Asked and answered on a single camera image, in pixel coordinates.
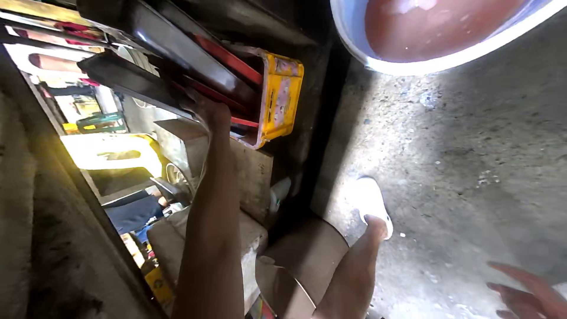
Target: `plastic basin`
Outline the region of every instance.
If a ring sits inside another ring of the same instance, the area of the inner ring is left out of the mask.
[[[472,61],[518,38],[567,6],[567,0],[526,0],[518,13],[471,47],[427,61],[397,63],[380,60],[370,48],[364,25],[367,3],[368,0],[331,0],[335,25],[342,42],[358,61],[368,69],[392,75],[423,75]]]

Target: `brown liquid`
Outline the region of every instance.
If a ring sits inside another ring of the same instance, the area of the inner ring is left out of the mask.
[[[366,37],[382,60],[425,61],[486,39],[522,3],[523,0],[369,0]]]

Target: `concrete floor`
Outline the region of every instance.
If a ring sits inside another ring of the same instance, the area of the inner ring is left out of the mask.
[[[567,281],[567,11],[445,72],[352,61],[311,208],[352,244],[348,183],[376,178],[395,234],[370,318],[496,318],[486,261]]]

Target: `white sandal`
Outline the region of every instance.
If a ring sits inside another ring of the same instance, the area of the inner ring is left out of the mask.
[[[392,219],[388,215],[388,212],[386,212],[382,192],[376,180],[368,176],[360,177],[352,183],[350,197],[350,203],[358,209],[360,219],[365,224],[368,224],[366,220],[364,220],[364,216],[366,215],[376,216],[386,222],[388,236],[384,240],[390,239],[393,233]]]

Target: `yellow plastic crate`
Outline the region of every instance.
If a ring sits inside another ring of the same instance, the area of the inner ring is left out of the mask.
[[[258,132],[237,139],[246,147],[259,149],[267,141],[292,132],[303,81],[303,64],[260,48],[233,45],[232,50],[242,57],[257,56],[264,62]]]

